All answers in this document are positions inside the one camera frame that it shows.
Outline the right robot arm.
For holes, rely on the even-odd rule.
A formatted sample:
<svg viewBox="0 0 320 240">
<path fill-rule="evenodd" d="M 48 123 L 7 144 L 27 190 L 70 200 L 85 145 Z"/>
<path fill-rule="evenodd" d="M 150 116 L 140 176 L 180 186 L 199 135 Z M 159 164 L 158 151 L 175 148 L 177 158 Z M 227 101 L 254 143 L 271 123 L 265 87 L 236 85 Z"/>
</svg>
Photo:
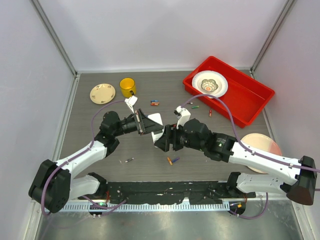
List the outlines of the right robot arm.
<svg viewBox="0 0 320 240">
<path fill-rule="evenodd" d="M 152 134 L 154 145 L 164 152 L 190 148 L 217 162 L 251 167 L 264 172 L 252 176 L 233 172 L 226 184 L 226 193 L 233 198 L 242 193 L 265 192 L 286 195 L 301 205 L 314 203 L 317 172 L 315 161 L 308 156 L 300 159 L 284 157 L 260 150 L 224 133 L 211 132 L 197 119 L 183 126 L 166 125 Z"/>
</svg>

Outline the white remote control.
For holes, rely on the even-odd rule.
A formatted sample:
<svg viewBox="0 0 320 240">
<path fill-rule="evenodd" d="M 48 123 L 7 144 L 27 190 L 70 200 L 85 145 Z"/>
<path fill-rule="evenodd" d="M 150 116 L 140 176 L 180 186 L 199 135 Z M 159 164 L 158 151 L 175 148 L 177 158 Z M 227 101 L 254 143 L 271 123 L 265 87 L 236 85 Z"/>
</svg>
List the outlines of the white remote control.
<svg viewBox="0 0 320 240">
<path fill-rule="evenodd" d="M 147 117 L 155 123 L 155 126 L 151 128 L 152 141 L 153 141 L 153 145 L 155 146 L 156 141 L 158 141 L 163 136 L 163 133 L 164 133 L 162 116 L 160 113 L 153 113 L 153 114 L 147 115 Z"/>
</svg>

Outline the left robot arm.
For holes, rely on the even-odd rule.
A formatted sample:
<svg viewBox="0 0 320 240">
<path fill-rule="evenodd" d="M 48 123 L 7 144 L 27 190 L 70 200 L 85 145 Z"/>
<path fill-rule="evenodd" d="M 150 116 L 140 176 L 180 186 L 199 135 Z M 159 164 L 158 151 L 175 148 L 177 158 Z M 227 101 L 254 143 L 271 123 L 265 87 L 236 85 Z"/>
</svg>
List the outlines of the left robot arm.
<svg viewBox="0 0 320 240">
<path fill-rule="evenodd" d="M 120 143 L 118 136 L 137 132 L 141 136 L 151 134 L 156 141 L 163 128 L 160 113 L 146 115 L 137 109 L 120 119 L 115 111 L 106 112 L 98 134 L 87 146 L 63 159 L 47 159 L 40 164 L 29 188 L 29 197 L 51 213 L 59 212 L 69 200 L 83 195 L 102 199 L 107 192 L 107 181 L 103 177 L 93 172 L 81 178 L 77 176 L 112 154 Z"/>
</svg>

